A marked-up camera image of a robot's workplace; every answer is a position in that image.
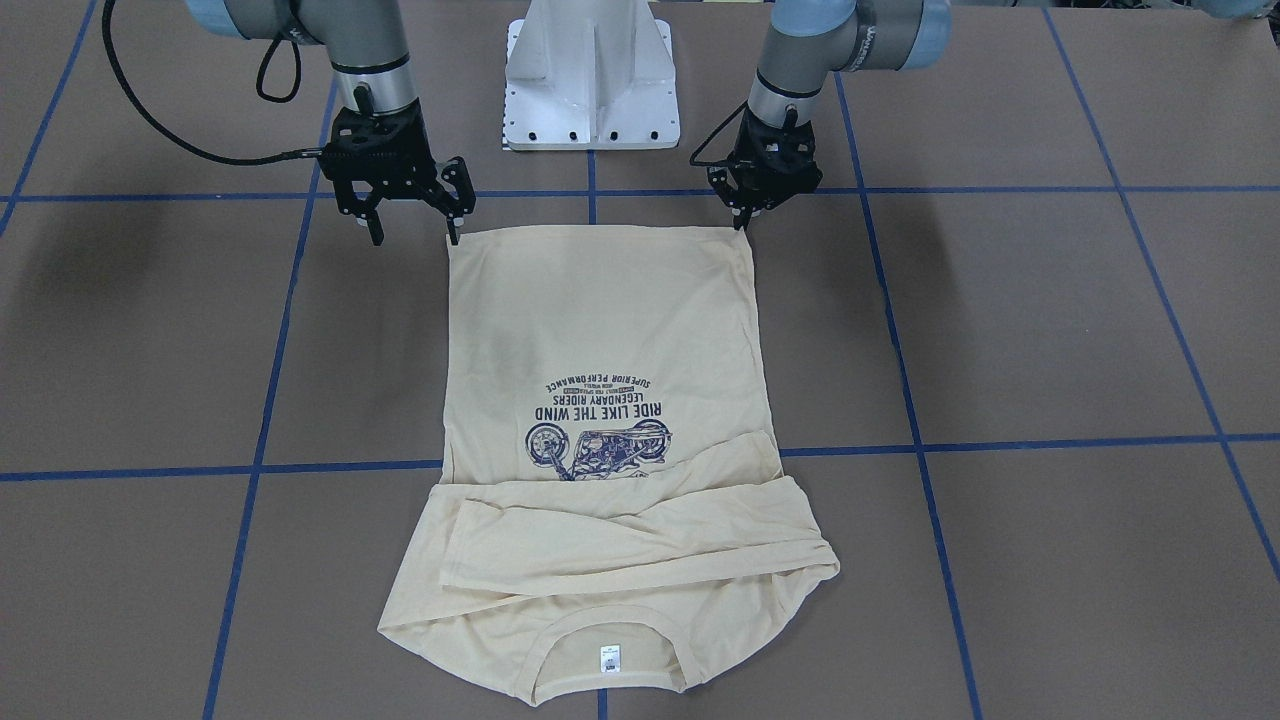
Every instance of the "clothing label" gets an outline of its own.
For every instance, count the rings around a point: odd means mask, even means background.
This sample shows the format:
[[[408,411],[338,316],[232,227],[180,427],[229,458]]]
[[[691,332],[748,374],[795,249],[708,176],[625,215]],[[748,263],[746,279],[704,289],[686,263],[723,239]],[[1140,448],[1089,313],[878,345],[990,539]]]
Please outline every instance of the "clothing label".
[[[600,673],[622,671],[622,646],[607,644],[600,648]]]

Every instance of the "black cable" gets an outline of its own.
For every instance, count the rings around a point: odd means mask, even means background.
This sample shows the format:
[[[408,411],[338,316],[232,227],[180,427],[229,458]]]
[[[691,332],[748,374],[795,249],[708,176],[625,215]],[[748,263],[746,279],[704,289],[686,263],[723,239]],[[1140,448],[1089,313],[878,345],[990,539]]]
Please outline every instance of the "black cable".
[[[156,132],[173,141],[174,145],[182,147],[183,150],[191,152],[192,155],[204,158],[205,160],[212,160],[214,163],[221,163],[224,165],[241,165],[241,167],[269,165],[271,163],[279,163],[283,160],[301,160],[306,158],[315,158],[320,154],[320,149],[308,147],[301,150],[289,150],[287,152],[278,152],[275,155],[269,155],[265,158],[227,158],[225,155],[216,155],[214,152],[209,152],[207,150],[201,150],[200,147],[196,147],[195,145],[187,142],[186,140],[170,132],[169,128],[160,124],[160,120],[155,119],[151,115],[151,113],[148,113],[147,109],[142,106],[142,101],[138,100],[138,96],[133,92],[133,88],[129,87],[129,81],[124,79],[124,70],[120,69],[120,60],[119,58],[115,56],[115,44],[111,42],[111,14],[114,10],[115,10],[115,0],[106,0],[102,4],[102,46],[106,49],[106,60],[111,64],[111,72],[115,74],[115,81],[120,83],[120,90],[124,91],[124,96],[129,99],[129,102],[133,104],[133,109],[137,110],[140,115],[142,115],[142,119],[146,120],[151,127],[154,127]]]
[[[289,90],[288,95],[268,95],[262,90],[262,82],[266,79],[266,68],[271,64],[271,56],[275,55],[275,49],[280,46],[284,38],[276,37],[271,41],[271,46],[266,49],[266,55],[262,55],[262,64],[257,67],[257,83],[253,90],[257,91],[257,96],[268,102],[288,102],[298,96],[298,87],[302,86],[302,54],[298,53],[298,44],[289,42],[293,46],[293,87]]]
[[[727,128],[728,124],[733,122],[733,118],[739,117],[745,110],[746,110],[746,102],[744,101],[741,105],[737,106],[737,109],[735,109],[732,113],[730,113],[730,115],[727,118],[724,118],[724,122],[722,122],[719,124],[719,127],[717,127],[716,129],[713,129],[712,133],[709,136],[707,136],[707,140],[704,140],[703,143],[698,146],[698,150],[694,150],[694,154],[689,156],[689,164],[692,165],[692,167],[695,167],[695,168],[724,168],[724,167],[727,167],[724,164],[726,160],[708,161],[708,160],[699,160],[698,156],[701,155],[703,150],[705,150],[707,146],[710,145],[712,141],[716,140],[716,137],[719,136],[719,133],[723,132],[724,128]]]

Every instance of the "grid line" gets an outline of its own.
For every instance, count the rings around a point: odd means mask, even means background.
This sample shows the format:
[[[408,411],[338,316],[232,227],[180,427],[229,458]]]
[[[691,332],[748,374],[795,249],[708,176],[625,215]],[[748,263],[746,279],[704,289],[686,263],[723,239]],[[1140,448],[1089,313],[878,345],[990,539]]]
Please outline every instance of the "grid line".
[[[969,657],[969,641],[964,632],[964,619],[960,614],[960,600],[956,596],[955,578],[951,574],[951,561],[947,557],[947,543],[942,533],[942,519],[938,516],[938,503],[933,495],[933,480],[929,477],[929,462],[924,452],[924,442],[920,438],[920,424],[915,415],[915,401],[911,398],[911,380],[906,372],[906,356],[902,354],[902,343],[897,334],[897,322],[893,318],[893,299],[888,290],[888,278],[884,275],[884,263],[881,259],[879,242],[876,236],[876,220],[872,217],[870,196],[867,193],[867,182],[863,177],[863,164],[858,156],[858,140],[854,136],[854,123],[849,113],[849,101],[845,97],[845,83],[836,73],[836,92],[840,96],[840,111],[845,120],[845,135],[849,140],[849,156],[854,163],[854,176],[858,178],[859,201],[863,206],[863,219],[867,223],[867,241],[870,245],[872,260],[876,265],[876,281],[881,287],[881,296],[884,301],[884,322],[888,327],[890,342],[893,345],[893,354],[897,356],[897,370],[902,383],[902,402],[906,406],[906,419],[911,427],[911,448],[915,455],[915,464],[920,471],[920,486],[924,491],[924,501],[929,510],[929,524],[933,528],[933,544],[938,553],[938,568],[942,571],[942,587],[947,594],[947,606],[951,611],[951,625],[956,637],[956,650],[960,653],[960,665],[964,670],[965,688],[969,692],[969,708],[974,720],[982,720],[982,700],[978,696],[978,682],[974,676],[973,661]]]
[[[54,110],[58,109],[58,101],[63,99],[63,91],[67,90],[67,81],[72,77],[72,68],[76,67],[76,60],[79,58],[81,46],[84,45],[84,33],[88,32],[88,23],[93,19],[93,10],[97,8],[97,0],[90,0],[88,5],[84,6],[84,18],[81,19],[79,31],[76,33],[76,42],[72,45],[72,51],[67,56],[67,64],[63,67],[63,74],[58,78],[58,86],[54,88],[52,97],[49,99],[49,106],[45,108],[45,114],[40,119],[40,128],[36,129],[36,137],[31,141],[31,149],[27,150],[27,158],[22,163],[22,172],[18,173],[18,182],[13,186],[13,192],[4,206],[4,215],[0,215],[0,236],[4,234],[5,228],[9,227],[9,218],[13,217],[14,208],[18,206],[18,201],[22,199],[22,188],[27,184],[27,176],[31,174],[31,167],[36,163],[36,152],[40,151],[40,143],[45,141],[45,132],[49,131],[49,122],[54,118]]]
[[[1242,433],[1228,434],[1231,443],[1280,443],[1280,433]],[[947,455],[954,452],[1018,452],[1036,450],[1085,450],[1093,447],[1158,447],[1158,446],[1185,446],[1185,445],[1216,445],[1217,436],[1151,436],[1151,437],[1114,437],[1114,438],[1061,438],[1061,439],[1019,439],[1019,441],[991,441],[991,442],[954,442],[954,443],[923,443],[922,448],[927,455]],[[910,455],[915,452],[914,445],[849,445],[849,446],[815,446],[815,447],[783,447],[780,451],[782,457],[838,457],[851,455]],[[443,460],[407,459],[407,460],[349,460],[332,462],[275,462],[261,465],[204,465],[204,466],[169,466],[169,468],[108,468],[87,470],[18,470],[0,473],[3,483],[31,483],[31,482],[56,482],[56,480],[105,480],[105,479],[133,479],[133,478],[200,478],[223,475],[292,475],[292,474],[329,474],[329,473],[361,473],[380,470],[439,470]]]
[[[1125,192],[1138,193],[1267,193],[1280,192],[1280,184],[1188,184],[1188,186],[1121,186]],[[1004,193],[1085,193],[1116,192],[1115,184],[1062,184],[1062,186],[882,186],[864,188],[868,195],[1004,195]],[[819,187],[813,195],[859,195],[856,187]],[[634,188],[634,190],[477,190],[476,197],[686,197],[714,196],[712,188]],[[0,202],[207,202],[252,200],[306,200],[306,192],[177,192],[177,193],[68,193],[68,195],[10,195],[0,196]],[[317,192],[316,199],[333,200],[333,192]]]
[[[586,224],[595,224],[595,200],[600,191],[595,187],[595,150],[586,151]]]
[[[1271,544],[1270,536],[1267,536],[1266,525],[1262,524],[1262,516],[1258,514],[1258,507],[1253,502],[1253,495],[1249,492],[1249,486],[1244,480],[1244,474],[1240,473],[1240,466],[1235,461],[1235,454],[1231,451],[1231,443],[1228,441],[1226,432],[1222,428],[1222,421],[1217,416],[1217,411],[1213,409],[1213,401],[1210,398],[1208,388],[1204,386],[1204,379],[1201,377],[1199,368],[1196,365],[1196,356],[1192,354],[1190,343],[1183,333],[1181,323],[1178,322],[1178,314],[1174,311],[1174,305],[1169,300],[1169,293],[1165,292],[1165,283],[1160,279],[1160,272],[1156,269],[1156,261],[1151,255],[1151,249],[1147,246],[1147,240],[1142,233],[1142,227],[1138,224],[1138,217],[1134,214],[1133,205],[1129,202],[1129,195],[1125,192],[1125,187],[1120,183],[1120,174],[1116,172],[1115,163],[1111,161],[1111,152],[1107,151],[1107,143],[1102,140],[1102,131],[1098,129],[1098,123],[1093,117],[1093,110],[1089,109],[1089,102],[1084,97],[1084,88],[1080,86],[1080,81],[1075,74],[1075,68],[1071,65],[1071,58],[1066,53],[1066,46],[1062,45],[1062,38],[1057,33],[1057,27],[1053,24],[1053,18],[1050,15],[1048,9],[1041,9],[1041,14],[1044,15],[1044,22],[1048,23],[1050,33],[1053,36],[1053,44],[1057,46],[1059,55],[1062,58],[1066,74],[1071,78],[1071,86],[1075,88],[1076,99],[1080,101],[1084,117],[1089,120],[1089,129],[1093,131],[1093,138],[1098,143],[1102,159],[1106,160],[1107,172],[1111,173],[1111,181],[1115,184],[1116,195],[1120,196],[1120,202],[1124,205],[1125,215],[1129,219],[1129,228],[1133,231],[1134,240],[1138,241],[1138,249],[1142,251],[1143,261],[1147,264],[1147,270],[1151,273],[1151,282],[1155,284],[1156,292],[1160,295],[1160,302],[1165,307],[1165,315],[1169,318],[1169,324],[1172,328],[1174,334],[1178,337],[1178,345],[1181,347],[1187,368],[1190,370],[1192,379],[1196,382],[1196,389],[1199,392],[1201,401],[1204,404],[1204,411],[1208,414],[1210,423],[1213,425],[1213,433],[1216,434],[1219,445],[1222,448],[1222,455],[1226,457],[1226,465],[1231,470],[1231,477],[1235,479],[1235,486],[1239,489],[1244,506],[1249,512],[1249,519],[1253,521],[1253,528],[1258,534],[1258,541],[1262,543],[1262,550],[1266,552],[1267,561],[1271,564],[1271,571],[1276,580],[1280,582],[1280,559],[1276,557],[1276,551]]]
[[[329,131],[329,118],[333,115],[334,100],[338,97],[338,83],[330,81],[329,100],[324,111],[324,120],[320,126],[320,142]],[[298,270],[302,266],[302,255],[307,246],[307,234],[311,232],[311,215],[316,204],[316,190],[320,184],[320,164],[311,169],[311,184],[307,190],[307,204],[302,210],[302,223],[298,228],[298,242],[293,251],[293,265],[289,270],[289,284],[284,295],[284,309],[280,313],[280,332],[275,341],[275,357],[271,361],[271,375],[266,386],[266,398],[262,402],[262,425],[257,436],[257,447],[253,451],[253,466],[261,468],[266,456],[266,438],[271,430],[271,414],[275,407],[275,392],[280,382],[280,369],[284,365],[284,348],[289,338],[289,314],[293,309],[293,291],[298,284]],[[236,555],[232,560],[230,578],[227,583],[227,601],[223,606],[223,619],[218,628],[218,646],[214,650],[212,666],[209,671],[209,689],[205,693],[204,720],[212,720],[214,707],[218,703],[218,689],[223,676],[223,661],[227,657],[227,643],[230,638],[232,619],[236,612],[236,597],[239,592],[241,571],[244,568],[244,551],[248,546],[248,533],[253,523],[253,503],[257,500],[259,479],[261,471],[255,471],[248,478],[248,487],[244,491],[244,510],[241,516],[239,533],[236,538]]]

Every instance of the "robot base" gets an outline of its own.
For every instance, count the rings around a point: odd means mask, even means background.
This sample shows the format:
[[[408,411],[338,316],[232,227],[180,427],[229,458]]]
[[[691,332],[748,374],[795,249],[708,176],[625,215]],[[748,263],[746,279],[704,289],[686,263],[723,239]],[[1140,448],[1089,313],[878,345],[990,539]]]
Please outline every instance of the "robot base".
[[[503,147],[658,150],[680,142],[671,26],[644,0],[534,0],[507,32]]]

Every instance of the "graphic print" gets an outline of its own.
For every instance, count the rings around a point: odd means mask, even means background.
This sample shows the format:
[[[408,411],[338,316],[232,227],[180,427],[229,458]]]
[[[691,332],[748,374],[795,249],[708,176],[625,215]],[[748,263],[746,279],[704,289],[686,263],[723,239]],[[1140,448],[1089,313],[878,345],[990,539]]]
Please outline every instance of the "graphic print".
[[[640,420],[618,430],[582,430],[573,450],[573,465],[564,466],[568,433],[554,423],[534,425],[525,447],[535,465],[554,465],[562,480],[603,480],[623,470],[639,469],[640,462],[662,462],[671,443],[671,432],[662,420]]]
[[[671,430],[657,419],[662,404],[645,398],[649,380],[634,375],[571,375],[547,386],[549,405],[538,407],[539,420],[525,436],[525,451],[534,465],[554,468],[562,480],[602,480],[632,471],[644,477],[641,464],[664,462]],[[567,423],[637,419],[631,427],[588,428],[577,433],[570,459]]]

